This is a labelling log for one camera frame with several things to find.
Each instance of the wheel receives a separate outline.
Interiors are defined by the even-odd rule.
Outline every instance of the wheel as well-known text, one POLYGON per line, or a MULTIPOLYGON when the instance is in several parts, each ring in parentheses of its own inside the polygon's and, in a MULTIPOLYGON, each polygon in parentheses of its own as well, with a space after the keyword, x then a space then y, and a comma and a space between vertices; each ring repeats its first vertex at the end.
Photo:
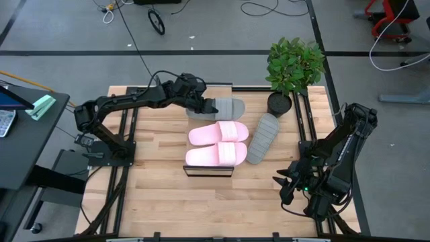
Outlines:
POLYGON ((409 38, 409 37, 404 37, 404 38, 396 38, 395 41, 396 41, 396 43, 405 43, 405 44, 408 44, 408 43, 412 42, 412 39, 409 38))
POLYGON ((42 231, 42 229, 43 229, 43 226, 40 223, 34 223, 33 227, 30 229, 30 231, 33 234, 38 234, 38 233, 40 233, 40 231, 42 231))
POLYGON ((165 33, 164 23, 161 20, 160 15, 157 14, 154 11, 154 9, 148 10, 148 18, 149 18, 150 24, 153 25, 154 30, 157 31, 157 33, 159 33, 160 35, 164 35, 165 33))

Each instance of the red machine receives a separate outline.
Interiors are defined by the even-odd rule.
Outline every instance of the red machine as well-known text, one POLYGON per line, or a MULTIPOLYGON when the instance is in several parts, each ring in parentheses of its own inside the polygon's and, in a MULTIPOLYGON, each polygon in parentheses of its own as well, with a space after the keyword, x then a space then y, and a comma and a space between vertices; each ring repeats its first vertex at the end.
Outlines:
POLYGON ((370 7, 377 0, 371 0, 369 5, 362 11, 354 13, 354 17, 366 17, 369 21, 374 23, 372 29, 372 35, 376 38, 380 35, 385 27, 394 21, 399 15, 404 5, 407 3, 404 11, 396 19, 396 21, 390 26, 390 28, 384 33, 382 38, 395 39, 396 42, 409 43, 412 41, 409 38, 410 30, 408 24, 419 18, 417 6, 413 0, 383 0, 382 5, 384 6, 384 12, 372 13, 369 12, 370 7))

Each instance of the black plant pot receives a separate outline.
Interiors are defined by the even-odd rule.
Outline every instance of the black plant pot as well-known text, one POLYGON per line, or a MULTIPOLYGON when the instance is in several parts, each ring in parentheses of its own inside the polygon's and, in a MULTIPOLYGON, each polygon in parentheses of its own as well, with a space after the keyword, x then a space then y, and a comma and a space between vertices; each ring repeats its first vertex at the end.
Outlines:
POLYGON ((289 96, 282 95, 281 92, 274 92, 267 98, 267 112, 276 118, 282 116, 290 110, 292 101, 289 96))

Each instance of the pink slipper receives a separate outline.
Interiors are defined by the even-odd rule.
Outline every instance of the pink slipper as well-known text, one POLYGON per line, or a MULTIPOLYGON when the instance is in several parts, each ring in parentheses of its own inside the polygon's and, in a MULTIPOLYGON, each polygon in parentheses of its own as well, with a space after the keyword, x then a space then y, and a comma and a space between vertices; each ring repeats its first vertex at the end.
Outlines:
POLYGON ((244 143, 219 142, 211 147, 192 149, 187 152, 187 165, 198 166, 236 166, 247 157, 244 143))
POLYGON ((248 128, 235 121, 218 121, 215 124, 194 128, 188 133, 192 145, 211 145, 218 142, 241 142, 248 138, 248 128))

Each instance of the gray slide sandal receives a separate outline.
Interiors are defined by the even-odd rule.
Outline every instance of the gray slide sandal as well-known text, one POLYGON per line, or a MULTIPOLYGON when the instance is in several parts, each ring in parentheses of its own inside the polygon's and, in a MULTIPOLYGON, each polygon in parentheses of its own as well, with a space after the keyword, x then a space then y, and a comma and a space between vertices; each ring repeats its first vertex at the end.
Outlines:
POLYGON ((186 110, 189 118, 198 120, 238 120, 245 113, 245 103, 240 99, 231 97, 215 98, 212 104, 217 110, 217 114, 196 114, 193 111, 186 110))
POLYGON ((253 140, 248 146, 247 161, 252 164, 260 163, 279 131, 280 122, 276 117, 271 114, 264 114, 258 123, 253 140))

